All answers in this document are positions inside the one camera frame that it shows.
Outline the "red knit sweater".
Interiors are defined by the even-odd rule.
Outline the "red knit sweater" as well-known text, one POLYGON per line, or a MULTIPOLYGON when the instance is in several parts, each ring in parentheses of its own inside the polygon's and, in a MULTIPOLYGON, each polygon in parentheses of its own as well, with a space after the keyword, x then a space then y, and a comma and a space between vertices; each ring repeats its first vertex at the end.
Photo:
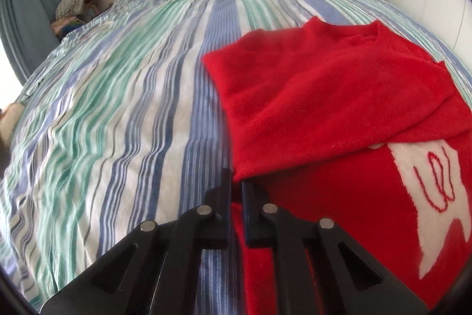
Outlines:
POLYGON ((379 21, 256 30, 203 64, 234 182, 330 218, 431 309, 471 257, 471 109, 443 62, 379 21))

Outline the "striped blue green bedspread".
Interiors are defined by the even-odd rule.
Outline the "striped blue green bedspread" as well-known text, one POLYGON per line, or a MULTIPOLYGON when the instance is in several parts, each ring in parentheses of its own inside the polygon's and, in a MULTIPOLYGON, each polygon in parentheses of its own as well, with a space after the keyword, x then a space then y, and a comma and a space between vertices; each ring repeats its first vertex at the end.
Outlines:
POLYGON ((202 57, 257 29, 379 20, 446 64, 466 100, 471 71, 385 0, 115 0, 24 85, 1 180, 1 265, 35 309, 140 221, 172 221, 230 164, 202 57))

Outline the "pile of clothes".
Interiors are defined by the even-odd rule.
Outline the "pile of clothes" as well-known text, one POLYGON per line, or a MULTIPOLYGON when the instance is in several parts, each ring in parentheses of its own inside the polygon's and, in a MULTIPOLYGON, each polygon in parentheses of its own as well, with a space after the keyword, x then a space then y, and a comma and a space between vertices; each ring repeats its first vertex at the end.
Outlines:
POLYGON ((100 0, 61 0, 54 12, 51 28, 61 41, 72 31, 101 14, 100 0))

